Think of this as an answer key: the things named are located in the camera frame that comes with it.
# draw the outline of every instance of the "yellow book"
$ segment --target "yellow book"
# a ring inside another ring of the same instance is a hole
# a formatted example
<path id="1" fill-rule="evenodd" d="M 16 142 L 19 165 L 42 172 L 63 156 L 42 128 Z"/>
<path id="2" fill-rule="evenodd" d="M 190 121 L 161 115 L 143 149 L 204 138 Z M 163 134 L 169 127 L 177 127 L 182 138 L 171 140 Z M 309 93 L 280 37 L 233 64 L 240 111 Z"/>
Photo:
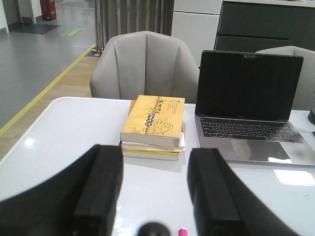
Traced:
<path id="1" fill-rule="evenodd" d="M 184 98 L 139 95 L 123 126 L 120 139 L 178 148 Z"/>
<path id="2" fill-rule="evenodd" d="M 123 150 L 123 155 L 125 157 L 137 157 L 137 158 L 147 158 L 147 159 L 159 159 L 159 160 L 170 160 L 178 161 L 178 152 L 168 152 L 168 151 L 144 151 L 144 150 Z"/>

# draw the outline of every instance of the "chair backrest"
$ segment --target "chair backrest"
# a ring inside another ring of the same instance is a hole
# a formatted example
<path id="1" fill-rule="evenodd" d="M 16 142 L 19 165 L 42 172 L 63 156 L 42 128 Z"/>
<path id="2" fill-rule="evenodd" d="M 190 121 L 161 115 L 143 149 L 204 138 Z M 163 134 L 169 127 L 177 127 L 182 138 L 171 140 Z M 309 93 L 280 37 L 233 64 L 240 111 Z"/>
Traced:
<path id="1" fill-rule="evenodd" d="M 185 97 L 195 103 L 198 76 L 183 41 L 141 31 L 108 41 L 90 86 L 93 97 L 136 99 L 145 94 Z"/>
<path id="2" fill-rule="evenodd" d="M 311 110 L 315 106 L 315 52 L 296 46 L 260 50 L 257 53 L 302 56 L 304 58 L 292 109 Z"/>

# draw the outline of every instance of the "pink marker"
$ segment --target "pink marker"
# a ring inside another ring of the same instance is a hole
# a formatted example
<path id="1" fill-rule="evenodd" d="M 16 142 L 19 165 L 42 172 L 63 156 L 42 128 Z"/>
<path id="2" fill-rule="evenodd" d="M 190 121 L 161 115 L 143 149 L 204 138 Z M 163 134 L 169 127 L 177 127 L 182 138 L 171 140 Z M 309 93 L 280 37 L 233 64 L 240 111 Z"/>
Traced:
<path id="1" fill-rule="evenodd" d="M 188 232 L 185 228 L 180 228 L 178 230 L 178 236 L 188 236 Z"/>

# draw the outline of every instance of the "red fire extinguisher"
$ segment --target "red fire extinguisher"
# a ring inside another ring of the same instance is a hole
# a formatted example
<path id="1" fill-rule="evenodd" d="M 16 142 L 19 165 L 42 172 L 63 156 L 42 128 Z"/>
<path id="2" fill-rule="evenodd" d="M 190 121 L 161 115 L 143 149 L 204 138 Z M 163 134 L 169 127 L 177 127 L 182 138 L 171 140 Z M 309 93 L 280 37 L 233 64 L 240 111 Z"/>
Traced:
<path id="1" fill-rule="evenodd" d="M 56 19 L 55 0 L 40 0 L 40 6 L 44 21 L 52 21 Z"/>

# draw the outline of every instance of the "yellow floor stripe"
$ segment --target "yellow floor stripe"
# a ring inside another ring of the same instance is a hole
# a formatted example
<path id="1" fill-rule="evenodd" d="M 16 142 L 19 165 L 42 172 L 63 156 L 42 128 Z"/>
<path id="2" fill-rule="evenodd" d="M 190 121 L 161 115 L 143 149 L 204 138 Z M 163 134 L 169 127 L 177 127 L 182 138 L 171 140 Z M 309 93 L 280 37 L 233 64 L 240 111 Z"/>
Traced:
<path id="1" fill-rule="evenodd" d="M 26 105 L 18 114 L 16 114 L 4 127 L 0 129 L 0 137 L 17 122 L 39 99 L 41 99 L 72 67 L 74 67 L 93 47 L 93 44 L 87 51 L 85 51 L 77 60 L 67 67 L 57 78 L 53 80 L 42 92 L 40 92 L 28 105 Z"/>

